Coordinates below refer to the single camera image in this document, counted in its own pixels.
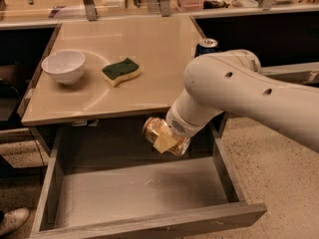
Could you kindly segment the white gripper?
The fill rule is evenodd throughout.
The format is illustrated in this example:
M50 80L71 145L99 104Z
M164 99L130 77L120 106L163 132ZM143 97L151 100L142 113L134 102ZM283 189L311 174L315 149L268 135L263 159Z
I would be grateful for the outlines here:
M222 114L221 110L201 105L186 90L183 90L170 107L165 120L176 135L191 138L220 114ZM169 131L161 130L154 148L159 153L164 153L176 144L177 139Z

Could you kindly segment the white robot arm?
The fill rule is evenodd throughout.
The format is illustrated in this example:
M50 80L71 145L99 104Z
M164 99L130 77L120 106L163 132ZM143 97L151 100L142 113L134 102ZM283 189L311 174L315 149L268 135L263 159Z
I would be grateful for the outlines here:
M223 112L256 120L319 151L319 89L270 79L247 50L210 53L191 60L184 89L166 114L170 130L191 138Z

